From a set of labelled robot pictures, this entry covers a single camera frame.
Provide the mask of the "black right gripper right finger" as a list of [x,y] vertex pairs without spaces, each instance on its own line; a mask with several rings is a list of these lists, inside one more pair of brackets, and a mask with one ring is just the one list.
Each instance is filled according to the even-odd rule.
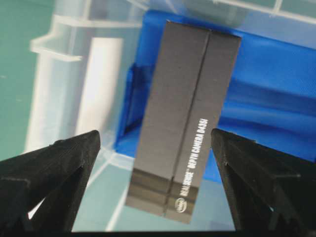
[[220,129],[211,146],[234,237],[313,237],[316,165]]

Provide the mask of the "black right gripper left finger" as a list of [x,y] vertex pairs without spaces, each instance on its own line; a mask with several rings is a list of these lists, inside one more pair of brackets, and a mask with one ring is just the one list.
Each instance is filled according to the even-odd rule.
[[69,233],[100,151],[93,130],[0,163],[0,234]]

